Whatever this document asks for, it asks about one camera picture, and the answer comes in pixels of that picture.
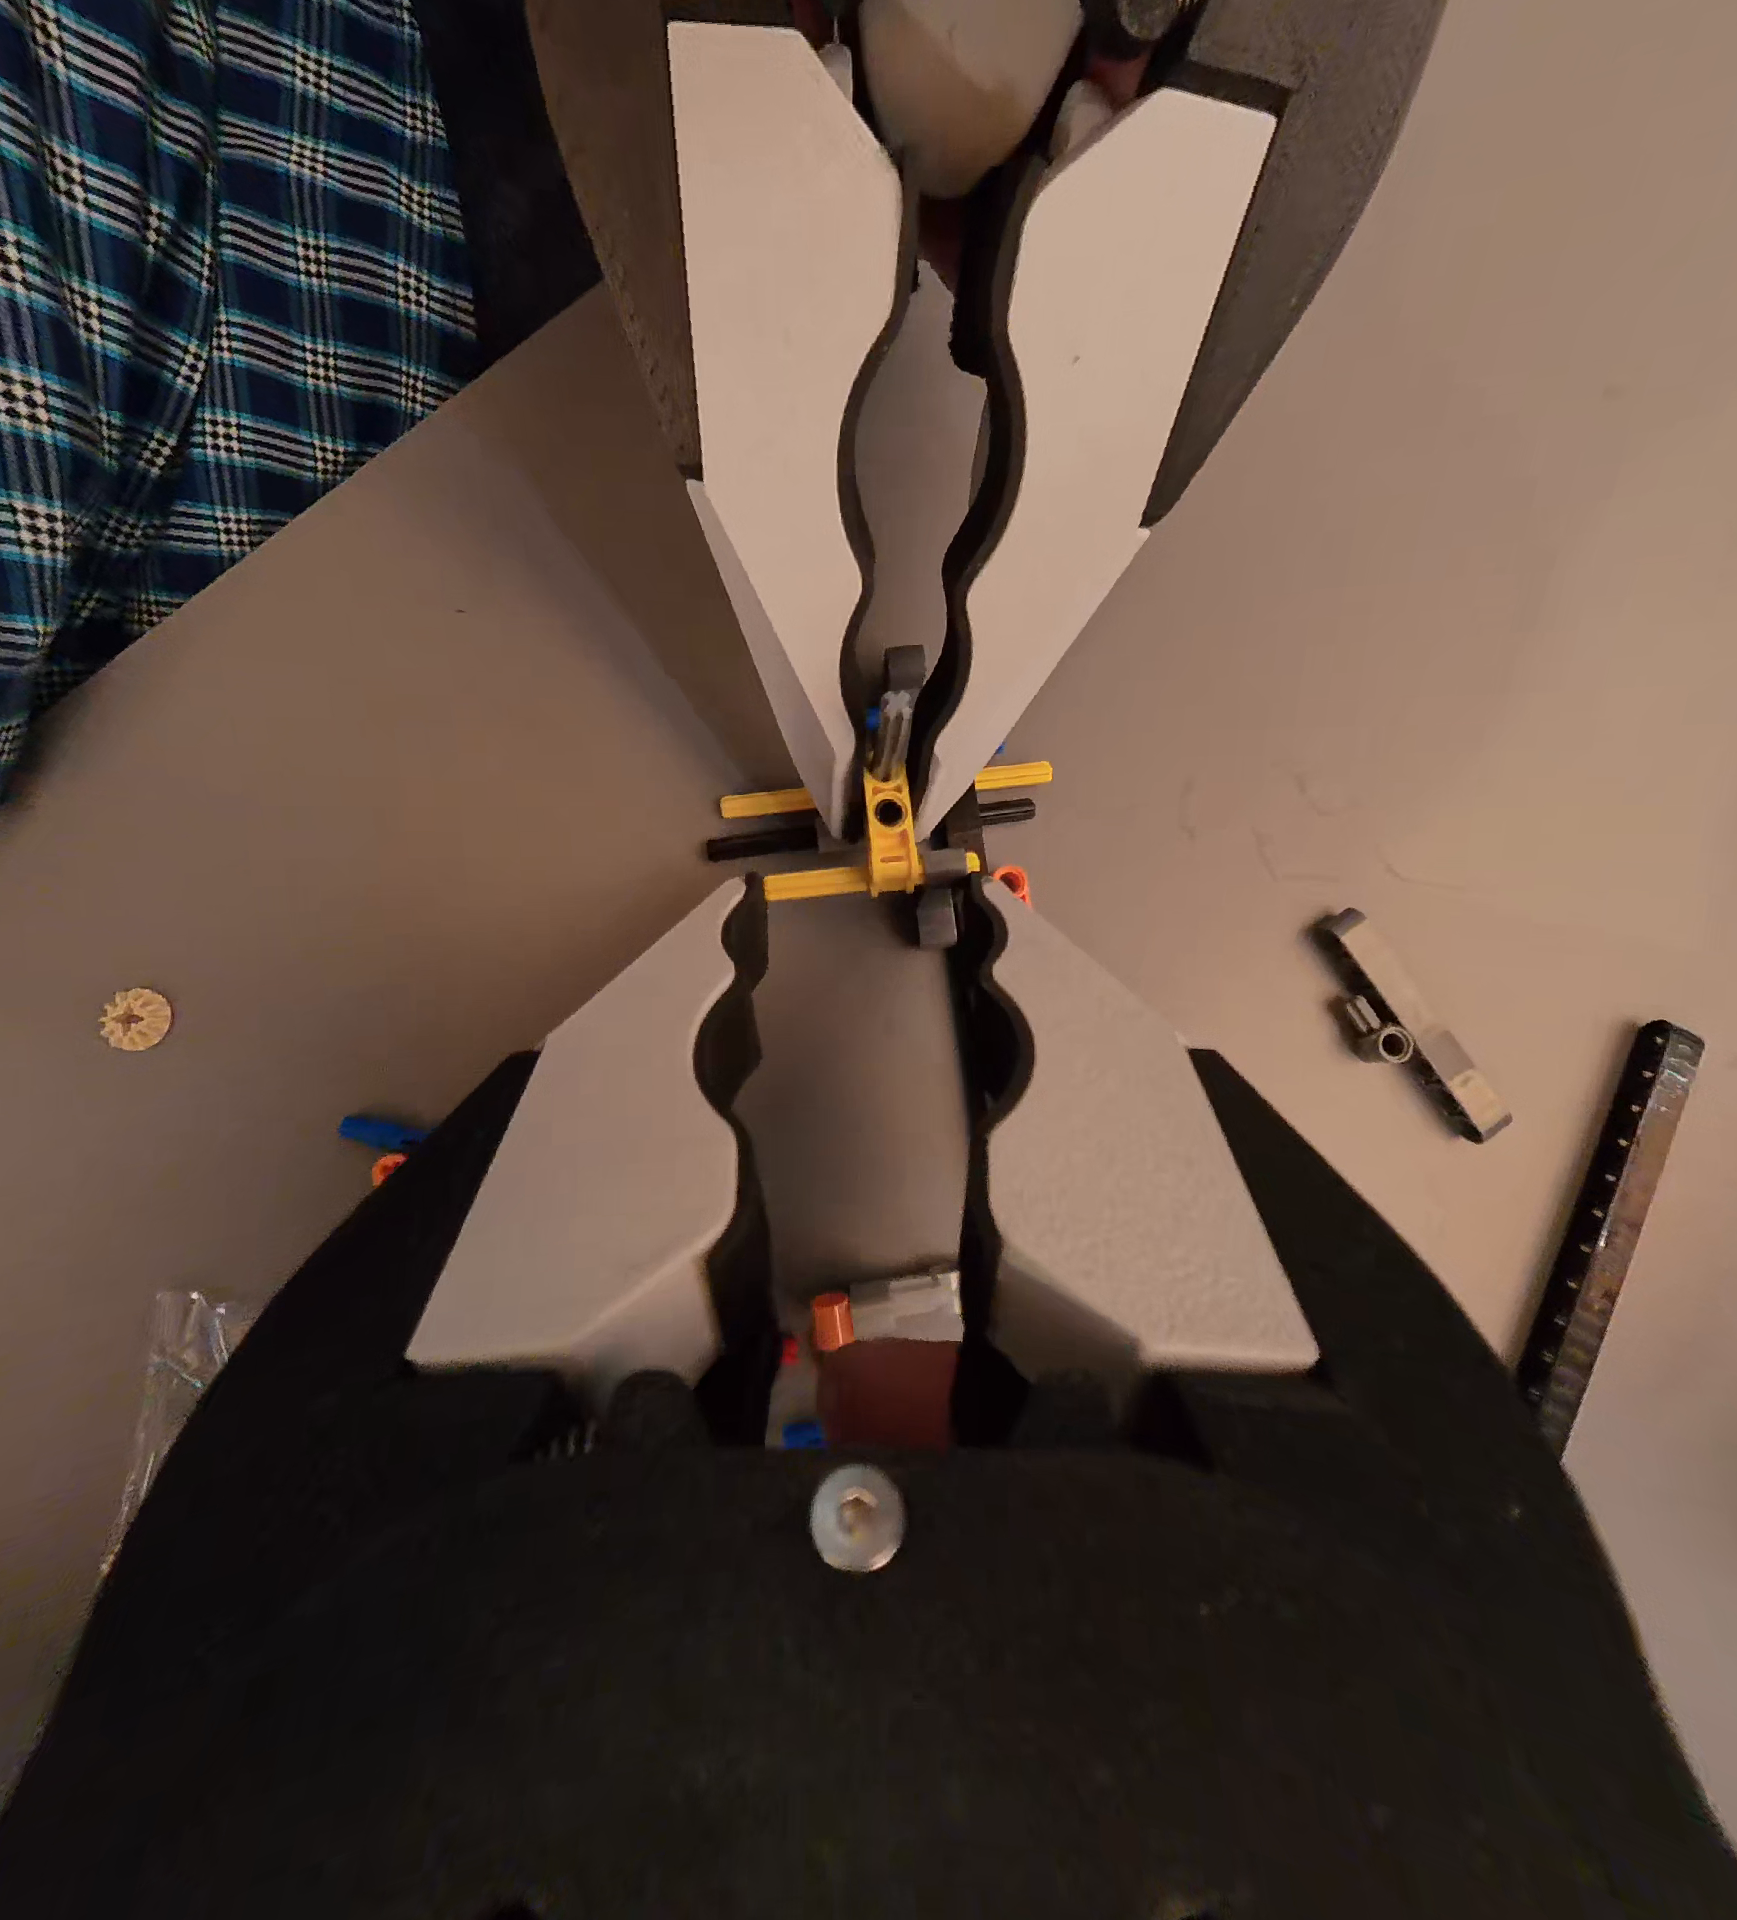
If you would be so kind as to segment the black lego gear rack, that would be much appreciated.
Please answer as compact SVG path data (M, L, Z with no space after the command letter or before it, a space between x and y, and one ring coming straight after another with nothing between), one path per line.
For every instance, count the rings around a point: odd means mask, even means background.
M1563 1218L1548 1276L1513 1352L1513 1398L1548 1455L1566 1455L1606 1324L1640 1248L1705 1042L1680 1021L1640 1021L1606 1097L1578 1194Z

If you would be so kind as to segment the brown lego piece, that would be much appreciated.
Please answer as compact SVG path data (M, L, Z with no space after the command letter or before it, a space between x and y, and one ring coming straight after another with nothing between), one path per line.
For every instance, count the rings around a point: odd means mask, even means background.
M816 1360L816 1423L829 1447L955 1447L955 1338L852 1338Z

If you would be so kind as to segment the light grey lego piece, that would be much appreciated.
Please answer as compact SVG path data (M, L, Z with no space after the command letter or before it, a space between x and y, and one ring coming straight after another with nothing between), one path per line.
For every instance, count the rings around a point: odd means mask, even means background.
M966 1338L960 1269L852 1281L852 1338Z

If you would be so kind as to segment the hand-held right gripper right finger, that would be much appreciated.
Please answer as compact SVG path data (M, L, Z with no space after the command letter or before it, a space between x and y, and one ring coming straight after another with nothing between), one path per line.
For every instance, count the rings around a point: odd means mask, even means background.
M1310 1324L1178 1031L1012 888L976 879L976 903L984 980L1027 1045L987 1126L987 1338L1015 1369L1310 1369Z

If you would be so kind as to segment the yellow and black lego assembly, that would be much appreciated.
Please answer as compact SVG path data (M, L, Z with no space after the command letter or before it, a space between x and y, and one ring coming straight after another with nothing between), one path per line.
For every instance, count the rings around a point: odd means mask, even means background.
M809 896L901 896L914 906L917 951L960 942L960 896L987 862L987 827L1031 821L1031 792L1056 770L1050 763L987 763L944 827L917 827L908 796L908 745L923 691L923 652L892 647L882 700L864 718L864 837L834 842L806 792L742 792L718 796L718 837L706 842L709 862L763 862L816 854L809 871L767 875L767 903Z

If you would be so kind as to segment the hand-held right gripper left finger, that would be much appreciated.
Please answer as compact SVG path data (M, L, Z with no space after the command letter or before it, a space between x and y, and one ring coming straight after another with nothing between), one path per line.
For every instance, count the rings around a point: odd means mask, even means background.
M714 888L542 1045L407 1336L415 1369L709 1374L767 1324L738 1093L763 879Z

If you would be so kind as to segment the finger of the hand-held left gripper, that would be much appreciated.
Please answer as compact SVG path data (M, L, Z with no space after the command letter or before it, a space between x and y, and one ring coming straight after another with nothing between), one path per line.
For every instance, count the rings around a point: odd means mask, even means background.
M896 313L901 176L801 29L663 29L697 475L688 499L782 747L843 821L857 722L842 688L864 604L842 437Z
M972 792L1148 545L1150 475L1271 136L1271 105L1155 86L1031 195L1003 297L1022 475L966 586L972 673L928 745L917 827Z

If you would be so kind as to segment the grey lego beam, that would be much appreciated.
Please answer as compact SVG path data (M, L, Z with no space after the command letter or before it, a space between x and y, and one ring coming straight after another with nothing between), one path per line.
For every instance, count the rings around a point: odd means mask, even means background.
M1431 1007L1431 992L1419 988L1419 979L1410 973L1410 962L1393 951L1386 930L1373 930L1373 920L1363 906L1337 906L1310 920L1310 942L1330 962L1337 992L1367 992L1373 1007L1386 1007L1398 1021L1410 1021L1414 1031L1414 1087L1442 1109L1442 1117L1462 1135L1462 1139L1494 1139L1511 1126L1506 1097L1494 1093L1494 1080L1475 1068L1475 1056L1461 1045L1461 1031L1442 1021L1442 1013Z

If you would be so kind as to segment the blue plaid cloth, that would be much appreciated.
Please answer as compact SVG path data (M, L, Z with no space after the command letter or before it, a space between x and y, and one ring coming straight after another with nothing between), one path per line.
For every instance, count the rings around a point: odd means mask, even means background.
M0 798L30 727L478 368L404 0L0 0Z

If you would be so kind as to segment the clear plastic bag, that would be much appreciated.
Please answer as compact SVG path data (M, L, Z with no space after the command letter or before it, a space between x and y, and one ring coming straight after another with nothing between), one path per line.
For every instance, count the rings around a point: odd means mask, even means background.
M133 1465L118 1484L118 1511L104 1545L104 1579L173 1447L188 1414L203 1401L211 1378L225 1369L238 1338L252 1336L252 1299L211 1299L203 1290L158 1290L148 1312L148 1363L143 1363L143 1401L133 1434Z

